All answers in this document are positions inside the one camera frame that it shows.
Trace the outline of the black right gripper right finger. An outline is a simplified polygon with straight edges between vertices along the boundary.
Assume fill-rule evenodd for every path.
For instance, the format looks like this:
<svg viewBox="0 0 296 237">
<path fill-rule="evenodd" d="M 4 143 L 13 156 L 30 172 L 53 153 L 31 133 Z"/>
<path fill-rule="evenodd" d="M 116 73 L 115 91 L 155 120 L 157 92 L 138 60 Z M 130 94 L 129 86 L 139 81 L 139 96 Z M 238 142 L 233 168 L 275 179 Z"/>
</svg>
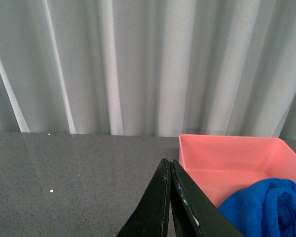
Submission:
<svg viewBox="0 0 296 237">
<path fill-rule="evenodd" d="M 177 237 L 241 237 L 177 160 L 170 162 L 170 202 Z"/>
</svg>

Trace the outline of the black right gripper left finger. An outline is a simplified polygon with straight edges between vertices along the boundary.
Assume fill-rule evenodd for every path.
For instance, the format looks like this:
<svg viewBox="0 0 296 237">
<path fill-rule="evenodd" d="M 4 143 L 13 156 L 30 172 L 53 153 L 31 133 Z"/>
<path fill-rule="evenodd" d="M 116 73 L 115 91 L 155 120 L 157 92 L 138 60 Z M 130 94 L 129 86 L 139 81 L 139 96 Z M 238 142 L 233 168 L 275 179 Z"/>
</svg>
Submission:
<svg viewBox="0 0 296 237">
<path fill-rule="evenodd" d="M 138 206 L 120 229 L 118 237 L 166 237 L 168 235 L 171 169 L 162 159 Z"/>
</svg>

